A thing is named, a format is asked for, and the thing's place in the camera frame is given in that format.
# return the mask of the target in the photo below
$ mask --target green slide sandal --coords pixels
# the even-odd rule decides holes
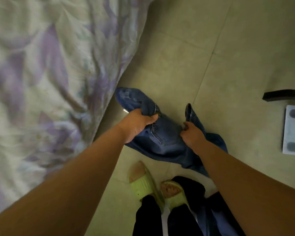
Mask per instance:
[[[176,208],[176,207],[181,206],[183,204],[186,204],[188,206],[188,208],[190,209],[187,198],[185,196],[185,192],[184,192],[183,188],[180,186],[180,184],[178,184],[175,181],[171,181],[171,180],[163,181],[162,185],[163,184],[173,185],[173,186],[178,187],[181,190],[178,194],[176,194],[170,198],[165,198],[163,191],[161,190],[162,196],[165,199],[165,203],[168,205],[170,211],[172,211],[173,208]]]
[[[136,179],[135,181],[131,182],[130,181],[130,178],[131,178],[130,174],[131,174],[131,169],[133,169],[134,167],[139,168],[139,169],[137,169],[139,171],[140,170],[145,171],[145,174],[143,176],[141,176],[140,178]],[[149,170],[144,165],[144,163],[142,161],[139,161],[131,169],[129,170],[129,173],[128,173],[128,179],[129,179],[129,183],[131,185],[131,188],[134,191],[137,198],[141,201],[145,196],[153,194],[158,206],[161,209],[161,212],[163,213],[164,201],[162,200],[160,194],[158,193],[158,191],[155,187],[154,181],[152,179],[152,176],[151,176]]]

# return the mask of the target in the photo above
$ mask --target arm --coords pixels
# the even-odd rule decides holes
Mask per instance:
[[[295,235],[295,189],[249,167],[206,141],[192,123],[181,133],[200,156],[247,236]]]
[[[84,235],[123,145],[158,115],[142,116],[139,109],[101,135],[66,164],[0,214],[0,236]]]

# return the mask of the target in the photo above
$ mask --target floor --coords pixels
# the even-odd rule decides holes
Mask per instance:
[[[285,107],[295,102],[262,100],[265,91],[295,89],[295,0],[156,0],[119,86],[140,88],[179,123],[192,103],[231,155],[295,188],[295,156],[281,152]],[[98,134],[125,115],[112,99]],[[203,175],[124,147],[87,236],[132,235],[140,202],[127,171],[138,160],[157,184],[183,175],[207,196],[216,191]]]

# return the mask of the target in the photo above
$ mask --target bed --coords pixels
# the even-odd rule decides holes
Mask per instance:
[[[0,0],[0,212],[89,146],[152,0]]]

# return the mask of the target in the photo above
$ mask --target pant leg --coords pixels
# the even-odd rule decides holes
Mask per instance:
[[[188,206],[173,208],[167,220],[168,236],[203,236],[202,231]]]
[[[132,236],[163,236],[161,209],[151,195],[142,199]]]

